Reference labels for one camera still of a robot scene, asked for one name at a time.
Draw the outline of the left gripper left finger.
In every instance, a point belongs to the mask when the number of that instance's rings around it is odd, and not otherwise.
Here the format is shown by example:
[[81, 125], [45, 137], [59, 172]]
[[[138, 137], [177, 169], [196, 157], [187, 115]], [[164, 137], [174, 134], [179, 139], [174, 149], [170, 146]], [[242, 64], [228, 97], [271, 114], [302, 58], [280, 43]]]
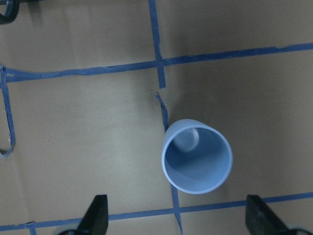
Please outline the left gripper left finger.
[[77, 232], [79, 235], [105, 235], [108, 229], [108, 223], [107, 195], [96, 195], [82, 218]]

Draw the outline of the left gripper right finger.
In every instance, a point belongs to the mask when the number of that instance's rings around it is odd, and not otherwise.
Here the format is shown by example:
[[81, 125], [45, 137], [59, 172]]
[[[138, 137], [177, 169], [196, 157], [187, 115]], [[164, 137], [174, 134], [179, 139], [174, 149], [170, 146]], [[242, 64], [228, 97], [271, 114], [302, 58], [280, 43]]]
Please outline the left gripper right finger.
[[246, 227], [251, 235], [293, 234], [258, 195], [246, 197]]

